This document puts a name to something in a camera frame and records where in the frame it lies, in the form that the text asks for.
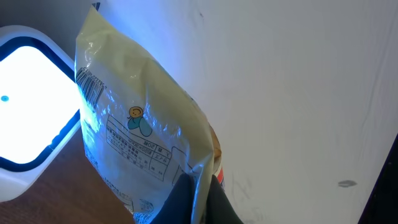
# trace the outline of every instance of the nutrition label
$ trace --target nutrition label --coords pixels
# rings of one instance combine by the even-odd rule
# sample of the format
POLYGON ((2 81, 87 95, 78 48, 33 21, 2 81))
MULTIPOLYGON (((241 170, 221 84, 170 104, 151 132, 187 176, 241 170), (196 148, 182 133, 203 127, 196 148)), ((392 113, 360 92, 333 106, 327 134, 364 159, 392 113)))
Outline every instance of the nutrition label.
POLYGON ((111 115, 106 124, 106 141, 129 162, 159 180, 164 180, 164 174, 172 158, 170 151, 130 133, 111 115))

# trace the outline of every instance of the scratch mark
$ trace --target scratch mark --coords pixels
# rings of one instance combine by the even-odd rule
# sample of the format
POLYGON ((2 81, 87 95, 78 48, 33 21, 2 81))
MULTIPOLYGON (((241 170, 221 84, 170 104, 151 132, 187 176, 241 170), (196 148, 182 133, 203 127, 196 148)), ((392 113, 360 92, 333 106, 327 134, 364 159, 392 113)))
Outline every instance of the scratch mark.
POLYGON ((242 187, 242 185, 239 182, 237 182, 236 185, 242 190, 242 193, 244 194, 244 196, 246 196, 247 199, 250 199, 249 194, 246 192, 246 188, 242 187))
POLYGON ((396 23, 397 17, 398 17, 398 6, 396 7, 396 10, 395 10, 394 16, 393 16, 393 20, 392 20, 392 22, 391 22, 391 24, 389 26, 389 31, 388 31, 386 44, 383 47, 381 59, 379 61, 379 64, 377 65, 377 70, 376 70, 376 74, 375 74, 376 77, 374 78, 374 81, 373 81, 370 102, 368 104, 368 108, 366 109, 366 114, 365 114, 365 118, 364 118, 364 120, 362 122, 362 125, 361 125, 361 130, 364 129, 364 125, 366 123, 366 120, 368 119, 369 113, 371 112, 372 104, 374 103, 374 100, 373 100, 374 93, 375 93, 376 88, 377 88, 377 83, 379 83, 379 79, 380 79, 379 77, 380 77, 380 74, 382 73, 383 65, 386 62, 385 59, 386 59, 386 56, 387 56, 387 53, 388 53, 388 49, 389 49, 390 41, 391 41, 390 39, 391 39, 391 36, 392 36, 392 31, 394 30, 394 24, 396 23))
POLYGON ((248 186, 251 189, 252 188, 252 183, 251 180, 249 178, 246 178, 246 181, 248 182, 248 186))
POLYGON ((238 205, 237 203, 236 203, 236 198, 235 198, 235 192, 234 192, 234 184, 235 183, 235 178, 234 178, 234 173, 232 172, 232 199, 233 199, 233 201, 234 201, 234 204, 235 205, 238 205))

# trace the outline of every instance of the plastic bag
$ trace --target plastic bag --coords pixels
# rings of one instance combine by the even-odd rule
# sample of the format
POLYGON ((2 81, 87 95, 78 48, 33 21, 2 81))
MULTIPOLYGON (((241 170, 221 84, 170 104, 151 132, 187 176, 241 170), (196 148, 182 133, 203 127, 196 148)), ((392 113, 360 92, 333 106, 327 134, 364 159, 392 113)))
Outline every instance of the plastic bag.
POLYGON ((183 172, 195 181, 191 221, 199 223, 211 175, 222 181, 222 170, 197 104, 93 8, 76 39, 75 71, 86 156, 136 223, 158 214, 183 172))

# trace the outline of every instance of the cartoon character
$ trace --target cartoon character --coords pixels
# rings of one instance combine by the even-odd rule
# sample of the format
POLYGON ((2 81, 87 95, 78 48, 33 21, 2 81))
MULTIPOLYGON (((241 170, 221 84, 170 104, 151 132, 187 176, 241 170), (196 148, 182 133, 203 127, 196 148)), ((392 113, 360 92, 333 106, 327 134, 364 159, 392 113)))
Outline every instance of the cartoon character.
POLYGON ((127 126, 130 130, 139 128, 141 134, 145 137, 150 136, 152 134, 152 128, 150 128, 147 121, 142 117, 144 115, 144 111, 139 106, 133 106, 129 110, 130 117, 128 117, 129 122, 127 126))

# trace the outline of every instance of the white container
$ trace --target white container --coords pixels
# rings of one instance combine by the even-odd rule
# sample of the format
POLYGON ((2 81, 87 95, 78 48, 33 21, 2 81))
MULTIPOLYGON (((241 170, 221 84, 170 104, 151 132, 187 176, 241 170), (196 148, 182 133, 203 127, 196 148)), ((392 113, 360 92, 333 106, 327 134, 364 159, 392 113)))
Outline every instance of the white container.
POLYGON ((0 202, 25 192, 80 127, 73 65, 43 33, 0 28, 0 202))

